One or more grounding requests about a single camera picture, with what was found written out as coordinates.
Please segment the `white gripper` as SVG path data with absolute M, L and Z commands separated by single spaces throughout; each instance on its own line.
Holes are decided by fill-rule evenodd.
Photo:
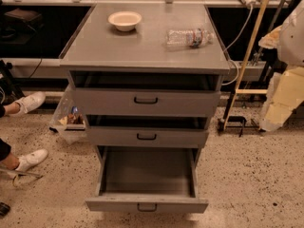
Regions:
M 263 36 L 258 45 L 277 48 L 278 59 L 288 65 L 275 72 L 267 89 L 267 100 L 260 112 L 259 127 L 275 131 L 282 127 L 304 102 L 304 0 L 285 19 L 282 26 Z

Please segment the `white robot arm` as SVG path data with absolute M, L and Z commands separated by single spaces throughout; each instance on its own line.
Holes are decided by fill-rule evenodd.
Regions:
M 278 60 L 287 65 L 283 73 L 274 73 L 260 112 L 259 127 L 275 131 L 304 102 L 304 0 L 258 44 L 276 48 Z

